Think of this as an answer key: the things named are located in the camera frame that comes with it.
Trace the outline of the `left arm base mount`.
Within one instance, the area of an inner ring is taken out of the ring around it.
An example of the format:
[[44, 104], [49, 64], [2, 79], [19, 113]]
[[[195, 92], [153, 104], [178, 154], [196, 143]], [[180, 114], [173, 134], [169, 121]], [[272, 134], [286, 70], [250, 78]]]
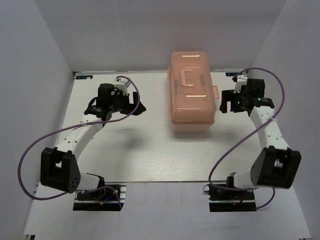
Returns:
[[111, 188], [96, 192], [77, 192], [75, 194], [73, 211], [90, 212], [120, 212], [126, 199], [126, 183], [108, 183]]

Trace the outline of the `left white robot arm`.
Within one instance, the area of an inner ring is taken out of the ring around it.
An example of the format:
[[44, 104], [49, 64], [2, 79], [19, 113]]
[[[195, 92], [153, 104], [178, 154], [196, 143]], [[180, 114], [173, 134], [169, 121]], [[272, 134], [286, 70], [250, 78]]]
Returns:
[[73, 127], [70, 134], [55, 147], [46, 147], [42, 151], [40, 183], [70, 194], [86, 191], [96, 200], [103, 198], [106, 193], [103, 177], [81, 172], [79, 157], [94, 136], [112, 122], [114, 113], [129, 117], [145, 111], [140, 93], [136, 90], [129, 94], [126, 83], [100, 84], [97, 96], [88, 103], [79, 126]]

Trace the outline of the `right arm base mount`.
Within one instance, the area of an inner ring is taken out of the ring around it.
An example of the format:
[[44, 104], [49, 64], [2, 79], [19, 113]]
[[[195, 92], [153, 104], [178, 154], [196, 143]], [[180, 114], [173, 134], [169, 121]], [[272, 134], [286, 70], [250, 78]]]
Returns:
[[206, 184], [203, 193], [208, 195], [211, 213], [255, 212], [255, 195], [252, 191], [229, 191]]

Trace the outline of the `pink plastic toolbox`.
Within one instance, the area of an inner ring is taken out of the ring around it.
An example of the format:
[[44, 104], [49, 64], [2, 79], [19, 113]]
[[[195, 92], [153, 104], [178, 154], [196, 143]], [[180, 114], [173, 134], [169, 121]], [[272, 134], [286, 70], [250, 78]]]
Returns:
[[207, 54], [174, 51], [167, 69], [169, 113], [175, 133], [206, 132], [215, 122], [216, 99]]

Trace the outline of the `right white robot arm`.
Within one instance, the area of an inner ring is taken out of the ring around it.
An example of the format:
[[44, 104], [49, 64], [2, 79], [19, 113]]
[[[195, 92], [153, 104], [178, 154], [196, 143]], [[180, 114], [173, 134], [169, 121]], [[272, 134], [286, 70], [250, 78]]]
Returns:
[[219, 110], [222, 113], [247, 112], [257, 130], [261, 152], [249, 171], [233, 174], [233, 182], [225, 187], [226, 195], [236, 200], [243, 195], [244, 189], [289, 189], [302, 156], [285, 141], [274, 119], [273, 101], [264, 96], [264, 80], [238, 75], [233, 81], [234, 89], [221, 92]]

